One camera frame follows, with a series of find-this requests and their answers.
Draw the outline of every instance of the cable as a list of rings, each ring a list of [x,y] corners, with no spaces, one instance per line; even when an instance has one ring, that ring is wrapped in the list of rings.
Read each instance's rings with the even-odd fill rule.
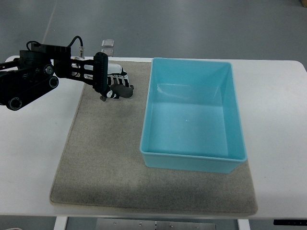
[[[27,42],[27,49],[28,49],[28,50],[30,50],[30,48],[29,48],[29,44],[30,44],[30,43],[36,43],[36,44],[40,45],[40,43],[37,42],[37,41],[29,41],[29,42]]]
[[[73,40],[71,41],[71,43],[70,43],[67,47],[71,47],[72,44],[77,40],[77,38],[80,40],[80,46],[83,46],[83,41],[82,41],[82,39],[80,38],[80,36],[75,36],[75,37],[73,38]]]

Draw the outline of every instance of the gray felt mat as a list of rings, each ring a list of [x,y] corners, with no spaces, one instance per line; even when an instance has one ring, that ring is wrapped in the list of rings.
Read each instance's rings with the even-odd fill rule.
[[[171,214],[256,213],[248,162],[229,174],[148,168],[139,150],[150,63],[117,62],[131,98],[102,102],[85,85],[54,183],[52,204]]]

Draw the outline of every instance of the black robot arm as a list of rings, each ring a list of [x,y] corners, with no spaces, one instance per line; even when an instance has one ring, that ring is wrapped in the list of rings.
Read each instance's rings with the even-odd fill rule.
[[[28,50],[20,50],[20,57],[0,64],[0,104],[11,110],[19,110],[47,92],[55,89],[59,78],[83,81],[92,85],[106,98],[119,98],[107,84],[108,57],[98,52],[93,60],[71,58],[71,45],[51,46],[36,41],[27,43]],[[93,66],[93,70],[84,66]],[[17,67],[18,70],[5,71]]]

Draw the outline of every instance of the blue plastic bin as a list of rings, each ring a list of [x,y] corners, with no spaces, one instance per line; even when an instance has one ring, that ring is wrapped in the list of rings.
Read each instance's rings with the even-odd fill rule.
[[[154,58],[140,151],[156,168],[229,173],[246,161],[231,64]]]

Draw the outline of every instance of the clear plastic piece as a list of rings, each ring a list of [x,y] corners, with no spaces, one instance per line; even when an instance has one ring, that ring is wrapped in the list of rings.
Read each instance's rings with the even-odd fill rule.
[[[113,56],[113,49],[102,49],[101,52],[105,53],[109,57]]]
[[[113,45],[114,45],[114,40],[110,39],[103,40],[101,44],[102,47],[113,47]]]

